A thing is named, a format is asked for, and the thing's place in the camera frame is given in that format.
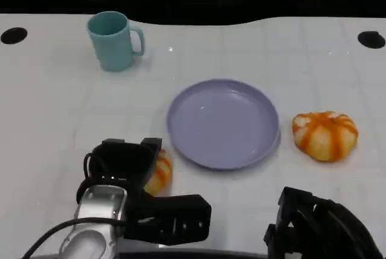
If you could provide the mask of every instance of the black hole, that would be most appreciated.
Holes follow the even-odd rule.
[[[27,34],[27,30],[24,28],[10,28],[9,30],[3,32],[0,39],[1,42],[6,43],[7,45],[12,45],[24,40]]]
[[[377,31],[364,31],[358,35],[358,41],[371,49],[380,49],[385,46],[385,39]]]

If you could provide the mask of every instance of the mug handle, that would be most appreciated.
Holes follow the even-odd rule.
[[[139,27],[137,27],[135,25],[130,27],[130,31],[136,31],[138,36],[139,36],[139,40],[141,42],[141,51],[140,52],[133,51],[133,55],[135,55],[135,56],[143,56],[144,52],[145,52],[144,33],[142,32],[142,30]]]

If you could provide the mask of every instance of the toy pumpkin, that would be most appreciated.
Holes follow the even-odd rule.
[[[158,154],[156,169],[145,186],[145,191],[155,196],[164,189],[171,180],[172,167],[169,154],[165,149],[161,149]]]
[[[354,122],[333,111],[298,114],[292,122],[295,145],[318,161],[339,161],[358,139]]]

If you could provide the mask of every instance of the pumpkin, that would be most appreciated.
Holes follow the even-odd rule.
[[[145,191],[152,196],[164,189],[171,180],[172,167],[169,154],[165,149],[161,149],[158,154],[156,169],[145,186]]]
[[[318,161],[339,161],[358,139],[354,122],[333,111],[298,114],[292,122],[295,145]]]

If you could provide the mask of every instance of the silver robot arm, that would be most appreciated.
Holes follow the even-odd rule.
[[[125,220],[127,192],[121,187],[95,185],[84,193],[75,219],[86,217]],[[58,259],[113,259],[122,230],[108,224],[75,225],[63,241]]]

